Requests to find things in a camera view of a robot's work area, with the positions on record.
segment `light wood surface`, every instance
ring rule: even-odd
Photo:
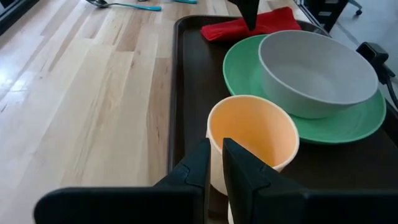
[[[174,22],[239,16],[225,0],[162,12],[40,0],[0,37],[0,223],[32,223],[66,186],[143,186],[166,174]],[[293,0],[261,1],[260,12]]]

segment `green plate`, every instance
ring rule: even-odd
[[[255,95],[267,99],[261,86],[261,64],[257,50],[266,35],[244,39],[226,54],[223,73],[232,95]],[[379,129],[386,115],[386,102],[380,91],[364,103],[323,119],[305,119],[290,115],[300,138],[324,144],[352,142]]]

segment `red napkin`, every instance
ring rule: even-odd
[[[201,28],[206,40],[242,40],[260,34],[271,34],[281,30],[301,30],[294,19],[292,9],[283,7],[257,15],[256,28],[248,29],[243,18],[220,24],[207,25]]]

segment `cup rim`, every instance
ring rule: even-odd
[[[316,96],[311,96],[311,95],[308,95],[308,94],[306,94],[306,93],[302,93],[301,91],[298,91],[298,90],[296,90],[295,88],[291,87],[290,85],[284,83],[282,80],[280,80],[278,77],[276,77],[276,76],[274,75],[274,73],[272,73],[272,72],[269,70],[268,66],[266,65],[266,63],[265,63],[264,60],[262,59],[262,56],[261,56],[261,52],[262,52],[262,51],[261,51],[261,46],[264,44],[264,42],[266,41],[266,39],[268,39],[269,37],[273,37],[273,36],[275,36],[275,35],[279,35],[279,34],[285,33],[285,32],[290,32],[290,33],[304,33],[304,34],[307,34],[307,35],[314,35],[314,36],[317,36],[317,37],[319,37],[319,38],[321,38],[321,39],[324,39],[324,40],[326,40],[326,41],[334,42],[334,44],[337,44],[337,45],[342,46],[345,50],[348,50],[348,51],[350,51],[350,52],[353,52],[354,54],[357,55],[357,57],[359,58],[359,60],[362,60],[362,61],[364,62],[364,66],[366,66],[370,72],[373,71],[373,76],[371,77],[371,78],[373,79],[373,84],[374,84],[374,85],[373,85],[373,88],[371,89],[371,91],[368,91],[368,92],[367,92],[367,95],[364,95],[364,97],[362,97],[361,99],[358,99],[358,100],[354,100],[354,101],[330,101],[330,100],[325,100],[325,99],[322,99],[322,98],[319,98],[319,97],[316,97]],[[339,41],[337,41],[337,40],[335,40],[335,39],[333,39],[333,38],[331,38],[331,37],[327,37],[327,36],[325,36],[325,35],[317,34],[317,33],[314,33],[314,32],[309,32],[309,31],[305,31],[305,30],[282,30],[282,31],[278,31],[278,32],[275,32],[275,33],[272,33],[272,34],[268,34],[267,36],[265,36],[265,37],[261,40],[261,42],[260,42],[260,44],[259,44],[259,48],[258,48],[258,50],[257,50],[257,53],[258,53],[258,56],[259,56],[260,64],[262,65],[263,68],[266,69],[266,71],[268,72],[268,74],[269,74],[272,78],[274,78],[274,80],[276,80],[278,83],[280,83],[282,86],[284,86],[284,87],[287,88],[288,90],[290,90],[290,91],[292,91],[292,92],[294,92],[294,93],[296,93],[296,94],[298,94],[298,95],[300,95],[300,96],[302,96],[302,97],[306,97],[306,98],[308,98],[308,99],[315,100],[315,101],[317,101],[317,102],[328,103],[328,104],[331,104],[331,105],[343,105],[343,106],[345,106],[345,105],[348,105],[348,106],[349,106],[349,105],[355,105],[355,104],[362,103],[362,102],[364,102],[364,101],[370,99],[372,96],[374,96],[374,95],[376,94],[376,92],[377,92],[377,90],[378,90],[378,83],[379,83],[379,80],[378,80],[378,78],[377,78],[376,71],[373,69],[372,65],[371,65],[364,57],[362,57],[362,55],[360,55],[360,54],[359,54],[358,52],[356,52],[355,50],[351,50],[349,47],[345,46],[345,45],[342,44],[341,42],[339,42]]]
[[[296,156],[297,152],[299,151],[299,145],[300,145],[299,132],[297,131],[296,125],[294,124],[292,118],[291,118],[291,117],[286,113],[286,111],[284,111],[281,107],[279,107],[278,105],[276,105],[275,103],[273,103],[273,102],[271,102],[271,101],[269,101],[269,100],[266,100],[266,99],[261,98],[261,97],[258,97],[258,96],[253,96],[253,95],[235,95],[235,96],[229,96],[229,97],[227,97],[227,98],[225,98],[225,99],[222,99],[222,100],[219,101],[216,105],[214,105],[214,107],[211,109],[210,114],[209,114],[209,116],[208,116],[208,118],[207,118],[207,133],[208,133],[208,138],[209,138],[209,140],[210,140],[210,142],[211,142],[211,145],[213,145],[213,146],[216,148],[216,150],[217,150],[220,154],[223,153],[223,151],[220,149],[220,147],[217,145],[216,141],[214,140],[213,134],[211,133],[211,129],[210,129],[210,120],[211,120],[211,117],[213,116],[214,111],[215,111],[221,104],[223,104],[225,101],[233,100],[233,99],[235,99],[235,98],[254,98],[254,99],[260,100],[260,101],[262,101],[263,103],[267,103],[267,104],[270,104],[271,106],[275,107],[277,110],[279,110],[279,111],[284,115],[284,117],[289,121],[290,126],[293,128],[294,135],[295,135],[295,140],[296,140],[296,144],[295,144],[295,146],[294,146],[294,151],[293,151],[293,153],[291,153],[291,155],[290,155],[284,162],[282,162],[282,163],[280,163],[280,164],[278,164],[278,165],[276,165],[276,166],[273,166],[272,168],[273,168],[273,169],[280,169],[280,168],[285,167],[285,166],[286,166],[287,164],[289,164],[290,162],[292,162],[293,158]]]

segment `paper cup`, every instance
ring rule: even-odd
[[[273,102],[251,95],[218,102],[210,111],[206,137],[211,143],[210,183],[225,195],[224,138],[232,138],[278,172],[299,149],[299,134],[290,116]]]

